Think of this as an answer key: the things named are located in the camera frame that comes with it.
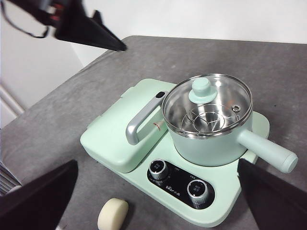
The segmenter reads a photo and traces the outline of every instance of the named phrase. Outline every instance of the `glass lid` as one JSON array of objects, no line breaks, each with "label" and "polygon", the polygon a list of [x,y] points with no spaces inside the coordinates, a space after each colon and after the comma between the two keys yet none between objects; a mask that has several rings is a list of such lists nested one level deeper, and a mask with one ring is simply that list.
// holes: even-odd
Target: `glass lid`
[{"label": "glass lid", "polygon": [[243,124],[252,96],[241,80],[224,74],[187,79],[171,90],[162,111],[168,126],[182,136],[212,136]]}]

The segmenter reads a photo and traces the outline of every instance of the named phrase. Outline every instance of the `round soap bar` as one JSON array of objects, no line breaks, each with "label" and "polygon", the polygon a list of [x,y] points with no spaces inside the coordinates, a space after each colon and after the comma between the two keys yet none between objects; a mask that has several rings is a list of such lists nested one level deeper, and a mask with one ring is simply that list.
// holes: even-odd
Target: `round soap bar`
[{"label": "round soap bar", "polygon": [[128,211],[128,203],[112,198],[102,207],[98,216],[99,230],[119,230]]}]

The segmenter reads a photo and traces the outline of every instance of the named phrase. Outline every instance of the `mint green lid knob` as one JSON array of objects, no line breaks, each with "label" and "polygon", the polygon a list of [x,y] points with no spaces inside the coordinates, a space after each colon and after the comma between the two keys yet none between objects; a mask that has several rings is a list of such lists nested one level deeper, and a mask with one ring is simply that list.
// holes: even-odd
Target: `mint green lid knob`
[{"label": "mint green lid knob", "polygon": [[196,104],[206,104],[213,101],[217,96],[216,89],[207,78],[197,78],[192,83],[189,99]]}]

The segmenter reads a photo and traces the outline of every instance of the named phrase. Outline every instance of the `black control panel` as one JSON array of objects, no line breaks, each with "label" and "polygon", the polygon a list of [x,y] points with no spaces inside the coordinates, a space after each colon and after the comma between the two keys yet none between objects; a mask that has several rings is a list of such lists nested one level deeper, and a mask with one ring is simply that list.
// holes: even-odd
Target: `black control panel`
[{"label": "black control panel", "polygon": [[160,159],[152,161],[147,178],[192,208],[205,209],[214,201],[215,192],[211,184],[170,162]]}]

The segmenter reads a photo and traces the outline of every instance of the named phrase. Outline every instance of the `gray tabletop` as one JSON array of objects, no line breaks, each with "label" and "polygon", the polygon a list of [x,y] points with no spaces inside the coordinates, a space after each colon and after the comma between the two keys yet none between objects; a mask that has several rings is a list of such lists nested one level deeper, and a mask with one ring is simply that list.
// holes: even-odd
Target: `gray tabletop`
[{"label": "gray tabletop", "polygon": [[[269,139],[299,157],[290,174],[261,159],[257,165],[307,191],[307,45],[146,36],[124,42],[128,51],[106,52],[2,130],[2,161],[23,184],[78,161],[76,187],[60,223],[65,230],[97,229],[99,211],[112,197],[130,205],[122,229],[202,229],[97,163],[80,144],[86,126],[144,78],[179,83],[224,73],[243,80],[254,110],[270,121]],[[243,196],[216,229],[257,229]]]}]

